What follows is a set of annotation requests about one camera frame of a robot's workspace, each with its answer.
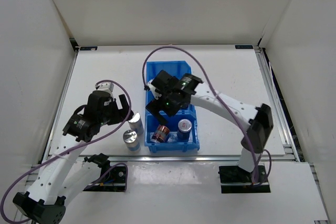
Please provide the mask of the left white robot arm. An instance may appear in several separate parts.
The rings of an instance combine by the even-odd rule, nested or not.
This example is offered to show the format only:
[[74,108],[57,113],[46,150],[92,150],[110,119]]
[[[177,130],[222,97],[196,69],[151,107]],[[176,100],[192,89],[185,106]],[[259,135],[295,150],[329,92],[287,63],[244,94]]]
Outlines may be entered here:
[[129,95],[124,93],[119,99],[120,108],[110,88],[98,88],[89,95],[87,104],[74,111],[52,157],[36,167],[37,179],[13,198],[13,204],[24,216],[36,223],[60,223],[67,206],[80,192],[108,180],[114,167],[104,154],[85,158],[79,171],[68,174],[101,127],[121,127],[131,118]]

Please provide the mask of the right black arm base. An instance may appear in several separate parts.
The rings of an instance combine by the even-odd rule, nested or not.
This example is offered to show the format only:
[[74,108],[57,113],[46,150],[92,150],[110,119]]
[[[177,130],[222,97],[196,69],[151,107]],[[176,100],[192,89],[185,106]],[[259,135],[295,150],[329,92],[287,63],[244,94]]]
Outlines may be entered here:
[[258,166],[258,179],[252,182],[252,173],[238,166],[220,166],[219,179],[222,194],[257,194],[271,193],[264,165]]

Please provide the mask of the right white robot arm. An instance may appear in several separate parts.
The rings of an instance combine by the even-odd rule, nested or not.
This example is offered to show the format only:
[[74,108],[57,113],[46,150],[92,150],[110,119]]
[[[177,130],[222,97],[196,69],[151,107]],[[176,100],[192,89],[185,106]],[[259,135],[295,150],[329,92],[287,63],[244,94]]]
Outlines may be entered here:
[[146,110],[162,124],[167,124],[167,119],[161,112],[172,117],[188,105],[206,109],[235,124],[243,134],[243,149],[236,168],[236,177],[242,182],[254,177],[274,128],[269,105],[263,103],[253,106],[237,101],[216,91],[201,78],[190,73],[178,79],[162,70],[144,88],[153,95]]

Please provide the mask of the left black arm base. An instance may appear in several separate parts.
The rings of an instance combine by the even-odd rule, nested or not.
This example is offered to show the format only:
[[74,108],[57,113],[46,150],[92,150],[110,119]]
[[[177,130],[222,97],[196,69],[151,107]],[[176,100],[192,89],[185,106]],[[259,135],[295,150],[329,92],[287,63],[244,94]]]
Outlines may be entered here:
[[104,177],[88,185],[84,191],[126,192],[128,185],[128,166],[126,163],[117,163],[108,168],[104,168],[102,169],[101,175],[104,175]]

